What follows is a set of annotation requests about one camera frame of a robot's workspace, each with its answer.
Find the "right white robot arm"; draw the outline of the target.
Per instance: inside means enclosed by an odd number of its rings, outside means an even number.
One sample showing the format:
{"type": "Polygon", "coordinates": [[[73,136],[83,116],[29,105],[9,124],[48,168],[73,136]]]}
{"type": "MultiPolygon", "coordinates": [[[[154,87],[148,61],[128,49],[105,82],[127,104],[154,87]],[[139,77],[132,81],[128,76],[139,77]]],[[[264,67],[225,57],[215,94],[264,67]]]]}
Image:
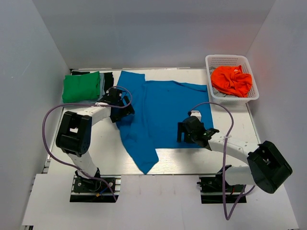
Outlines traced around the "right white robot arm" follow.
{"type": "Polygon", "coordinates": [[[205,129],[196,116],[190,116],[178,123],[177,141],[197,144],[201,148],[224,153],[246,164],[222,167],[215,175],[217,187],[222,191],[228,191],[234,185],[246,184],[273,194],[293,173],[289,163],[272,142],[255,144],[227,137],[217,129],[205,129]]]}

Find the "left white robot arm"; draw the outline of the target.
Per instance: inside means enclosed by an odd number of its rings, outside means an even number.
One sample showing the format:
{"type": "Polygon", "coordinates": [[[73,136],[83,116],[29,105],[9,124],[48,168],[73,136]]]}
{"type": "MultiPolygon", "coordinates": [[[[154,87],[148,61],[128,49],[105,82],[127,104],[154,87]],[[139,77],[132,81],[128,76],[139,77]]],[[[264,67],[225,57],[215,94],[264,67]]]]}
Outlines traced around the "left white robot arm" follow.
{"type": "Polygon", "coordinates": [[[90,191],[101,187],[99,168],[93,163],[89,153],[92,126],[109,118],[112,123],[135,114],[132,94],[123,87],[111,87],[95,104],[80,112],[67,111],[56,137],[56,146],[66,153],[77,169],[76,175],[85,179],[90,191]]]}

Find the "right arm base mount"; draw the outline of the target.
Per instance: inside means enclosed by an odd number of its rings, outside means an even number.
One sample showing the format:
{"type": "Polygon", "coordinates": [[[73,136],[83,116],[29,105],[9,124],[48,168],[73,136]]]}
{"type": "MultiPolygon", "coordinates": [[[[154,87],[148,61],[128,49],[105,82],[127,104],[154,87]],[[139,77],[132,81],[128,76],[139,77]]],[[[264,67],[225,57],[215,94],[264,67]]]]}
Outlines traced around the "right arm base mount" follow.
{"type": "MultiPolygon", "coordinates": [[[[200,188],[202,204],[222,204],[222,181],[213,176],[201,176],[197,185],[200,188]]],[[[243,185],[228,185],[225,184],[225,196],[227,204],[234,204],[238,198],[243,185]]]]}

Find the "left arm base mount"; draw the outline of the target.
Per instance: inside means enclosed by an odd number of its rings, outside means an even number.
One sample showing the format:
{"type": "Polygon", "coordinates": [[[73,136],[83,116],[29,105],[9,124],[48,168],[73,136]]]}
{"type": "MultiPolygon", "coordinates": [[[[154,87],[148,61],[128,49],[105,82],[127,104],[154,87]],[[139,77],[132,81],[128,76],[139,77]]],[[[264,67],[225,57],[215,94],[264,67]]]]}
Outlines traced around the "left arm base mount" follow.
{"type": "Polygon", "coordinates": [[[108,175],[102,178],[108,183],[108,185],[101,181],[89,183],[75,175],[71,187],[70,202],[115,203],[116,201],[108,186],[111,187],[116,199],[118,199],[121,177],[108,175]]]}

